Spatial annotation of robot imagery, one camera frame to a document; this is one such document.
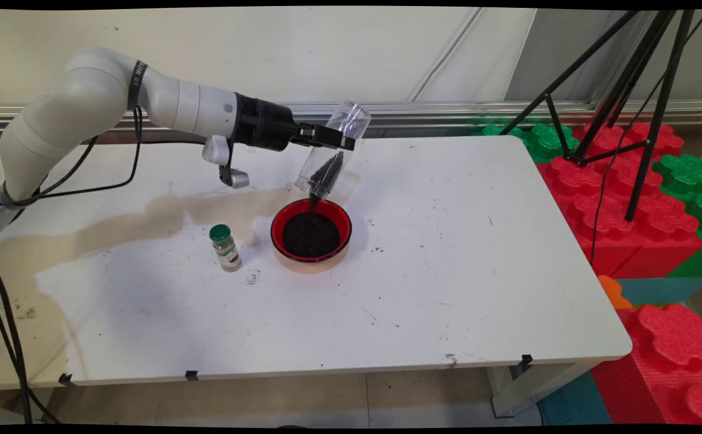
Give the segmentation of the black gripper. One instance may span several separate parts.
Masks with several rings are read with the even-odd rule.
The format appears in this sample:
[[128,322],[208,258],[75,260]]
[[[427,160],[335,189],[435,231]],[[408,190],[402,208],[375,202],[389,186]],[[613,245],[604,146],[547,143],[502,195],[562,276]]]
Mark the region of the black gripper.
[[341,131],[316,124],[297,124],[288,107],[236,93],[237,115],[233,143],[271,151],[296,145],[354,151],[356,141]]

